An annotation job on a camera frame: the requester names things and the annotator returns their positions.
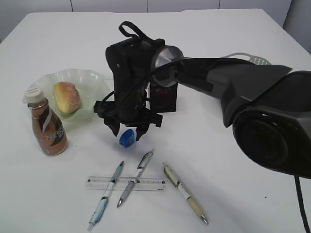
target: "blue bottle cap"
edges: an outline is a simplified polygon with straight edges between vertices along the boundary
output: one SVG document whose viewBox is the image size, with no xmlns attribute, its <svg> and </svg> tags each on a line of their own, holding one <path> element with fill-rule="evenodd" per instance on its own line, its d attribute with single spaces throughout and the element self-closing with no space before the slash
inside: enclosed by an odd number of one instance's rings
<svg viewBox="0 0 311 233">
<path fill-rule="evenodd" d="M 135 142 L 135 133 L 134 130 L 125 131 L 119 140 L 119 143 L 124 147 L 129 147 Z"/>
</svg>

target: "pen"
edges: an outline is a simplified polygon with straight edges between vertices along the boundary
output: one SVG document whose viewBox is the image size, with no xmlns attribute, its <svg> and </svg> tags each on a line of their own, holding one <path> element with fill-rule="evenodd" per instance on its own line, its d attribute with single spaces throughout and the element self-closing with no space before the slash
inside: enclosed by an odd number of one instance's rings
<svg viewBox="0 0 311 233">
<path fill-rule="evenodd" d="M 141 176 L 142 172 L 145 170 L 145 168 L 146 168 L 147 164 L 149 163 L 153 154 L 154 154 L 154 150 L 152 149 L 150 152 L 148 152 L 144 155 L 144 157 L 142 158 L 141 162 L 139 163 L 139 165 L 137 167 L 137 172 L 134 176 L 136 179 L 133 179 L 128 183 L 127 187 L 125 188 L 124 192 L 122 193 L 122 195 L 118 201 L 117 207 L 120 207 L 125 202 L 128 195 L 133 190 L 133 188 L 137 182 L 137 178 L 139 178 Z"/>
<path fill-rule="evenodd" d="M 176 172 L 167 163 L 162 163 L 162 165 L 164 174 L 167 176 L 167 178 L 169 178 L 172 184 L 181 192 L 181 194 L 187 200 L 188 204 L 199 217 L 199 219 L 203 223 L 208 225 L 208 220 L 203 208 L 199 205 L 190 190 L 185 186 L 185 184 L 180 180 Z"/>
<path fill-rule="evenodd" d="M 116 183 L 116 178 L 118 178 L 123 170 L 123 165 L 124 165 L 124 161 L 122 161 L 119 166 L 117 167 L 115 173 L 113 174 L 113 176 L 111 177 L 109 184 L 104 192 L 104 195 L 102 197 L 102 199 L 100 200 L 100 202 L 98 203 L 96 210 L 93 213 L 93 216 L 91 218 L 91 220 L 89 221 L 89 226 L 88 226 L 88 231 L 91 231 L 92 228 L 94 227 L 94 225 L 96 223 L 98 223 L 101 218 L 102 215 L 105 211 L 106 206 L 108 205 L 109 202 L 109 197 L 112 193 L 113 187 L 115 186 Z"/>
</svg>

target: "pen tip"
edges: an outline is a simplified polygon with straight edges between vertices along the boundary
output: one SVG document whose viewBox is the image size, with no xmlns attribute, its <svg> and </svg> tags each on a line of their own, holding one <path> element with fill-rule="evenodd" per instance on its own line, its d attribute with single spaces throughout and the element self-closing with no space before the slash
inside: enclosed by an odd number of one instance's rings
<svg viewBox="0 0 311 233">
<path fill-rule="evenodd" d="M 208 225 L 208 220 L 207 220 L 207 217 L 205 215 L 201 215 L 201 220 L 206 224 Z"/>
<path fill-rule="evenodd" d="M 120 198 L 120 200 L 118 201 L 118 204 L 117 204 L 117 208 L 119 208 L 119 207 L 120 207 L 120 205 L 122 205 L 122 203 L 123 203 L 123 199 L 122 199 L 122 198 Z"/>
<path fill-rule="evenodd" d="M 91 223 L 89 224 L 87 230 L 90 232 L 90 231 L 93 229 L 93 227 L 94 227 L 94 223 L 91 222 Z"/>
</svg>

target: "white bottle cap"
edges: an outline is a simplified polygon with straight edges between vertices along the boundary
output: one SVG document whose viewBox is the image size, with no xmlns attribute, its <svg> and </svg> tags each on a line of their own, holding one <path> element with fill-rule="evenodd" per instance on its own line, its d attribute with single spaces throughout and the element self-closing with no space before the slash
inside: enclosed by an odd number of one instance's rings
<svg viewBox="0 0 311 233">
<path fill-rule="evenodd" d="M 25 99 L 27 103 L 38 103 L 44 100 L 45 97 L 40 87 L 29 87 L 25 91 Z"/>
</svg>

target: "robotic arm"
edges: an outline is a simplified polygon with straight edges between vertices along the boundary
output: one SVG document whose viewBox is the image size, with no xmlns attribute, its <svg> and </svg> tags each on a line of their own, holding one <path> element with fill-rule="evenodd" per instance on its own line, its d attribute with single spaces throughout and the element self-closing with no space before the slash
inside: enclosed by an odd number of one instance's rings
<svg viewBox="0 0 311 233">
<path fill-rule="evenodd" d="M 124 26 L 136 34 L 130 34 Z M 225 127 L 233 125 L 243 152 L 266 168 L 311 178 L 311 72 L 286 66 L 257 66 L 234 58 L 187 58 L 181 50 L 152 40 L 137 26 L 119 26 L 129 37 L 106 49 L 114 92 L 94 105 L 115 136 L 120 123 L 136 127 L 138 141 L 163 116 L 145 107 L 148 82 L 175 83 L 221 101 Z M 107 99 L 114 94 L 114 101 Z"/>
</svg>

